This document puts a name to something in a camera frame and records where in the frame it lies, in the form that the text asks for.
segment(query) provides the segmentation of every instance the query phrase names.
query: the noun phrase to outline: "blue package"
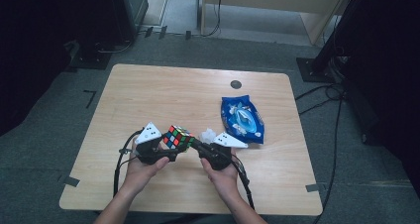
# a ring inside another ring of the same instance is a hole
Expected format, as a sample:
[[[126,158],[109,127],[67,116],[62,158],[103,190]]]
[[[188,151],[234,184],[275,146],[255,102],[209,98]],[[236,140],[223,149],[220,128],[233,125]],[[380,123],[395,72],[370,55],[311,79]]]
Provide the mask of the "blue package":
[[[222,97],[222,121],[226,132],[234,138],[263,144],[263,120],[250,95]]]

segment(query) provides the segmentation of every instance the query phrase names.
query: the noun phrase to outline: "rubik's cube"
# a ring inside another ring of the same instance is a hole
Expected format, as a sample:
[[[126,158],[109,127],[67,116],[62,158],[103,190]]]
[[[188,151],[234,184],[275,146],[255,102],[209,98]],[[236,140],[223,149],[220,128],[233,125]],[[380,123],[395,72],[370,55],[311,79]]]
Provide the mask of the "rubik's cube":
[[[165,134],[163,142],[170,148],[178,148],[185,150],[189,148],[191,143],[195,140],[194,136],[178,126],[170,126],[169,131]]]

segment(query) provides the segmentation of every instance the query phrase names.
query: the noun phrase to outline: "wooden desk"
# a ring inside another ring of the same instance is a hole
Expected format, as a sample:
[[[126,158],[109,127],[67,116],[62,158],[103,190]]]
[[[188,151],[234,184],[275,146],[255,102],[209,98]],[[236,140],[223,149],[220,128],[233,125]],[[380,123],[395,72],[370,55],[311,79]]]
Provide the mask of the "wooden desk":
[[[232,80],[241,81],[242,88],[232,88]],[[112,199],[118,150],[133,132],[152,121],[163,133],[178,125],[196,136],[207,128],[219,134],[224,131],[221,97],[245,94],[250,94],[265,123],[264,145],[237,151],[251,181],[257,212],[320,214],[318,191],[307,192],[305,187],[315,178],[287,75],[128,64],[112,69],[70,174],[80,184],[67,185],[59,205],[104,209]],[[240,181],[238,187],[247,200]],[[194,149],[161,170],[131,210],[229,213]]]
[[[343,2],[346,2],[346,0],[222,0],[221,4],[300,12],[309,40],[314,45],[331,21],[331,18],[338,13]],[[205,28],[205,5],[217,5],[218,3],[219,0],[202,0],[201,34],[204,34]]]

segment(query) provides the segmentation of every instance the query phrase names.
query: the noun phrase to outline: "person's left hand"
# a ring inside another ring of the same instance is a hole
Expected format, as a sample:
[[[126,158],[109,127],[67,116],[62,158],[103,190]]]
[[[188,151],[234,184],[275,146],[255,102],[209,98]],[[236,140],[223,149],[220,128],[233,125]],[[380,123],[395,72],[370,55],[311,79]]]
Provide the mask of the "person's left hand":
[[[133,140],[133,150],[136,149],[135,140],[136,138]],[[153,165],[143,164],[139,159],[132,159],[127,166],[126,178],[120,190],[129,192],[133,197],[136,196],[167,163],[169,163],[169,158],[167,157],[161,158]]]

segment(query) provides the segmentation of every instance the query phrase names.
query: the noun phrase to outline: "gray carpet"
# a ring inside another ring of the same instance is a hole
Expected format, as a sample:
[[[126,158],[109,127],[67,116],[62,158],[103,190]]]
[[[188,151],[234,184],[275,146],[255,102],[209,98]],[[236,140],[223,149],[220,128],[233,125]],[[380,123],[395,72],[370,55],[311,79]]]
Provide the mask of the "gray carpet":
[[[286,73],[295,95],[317,83],[303,82],[295,58],[315,57],[319,49],[234,40],[166,35],[139,36],[114,54],[106,70],[63,72],[27,119],[0,137],[0,223],[89,223],[96,213],[62,210],[62,176],[70,173],[112,65],[135,63]],[[91,93],[97,91],[89,105]],[[297,102],[303,111],[325,100],[319,90]],[[328,186],[334,157],[339,103],[301,116],[317,182]],[[327,191],[321,191],[324,200]],[[130,213],[127,223],[159,223],[179,214]],[[312,223],[315,217],[265,216],[269,223]],[[216,215],[194,223],[230,223]],[[352,107],[343,102],[338,130],[336,178],[319,223],[420,223],[420,201],[397,160],[383,147],[361,141]]]

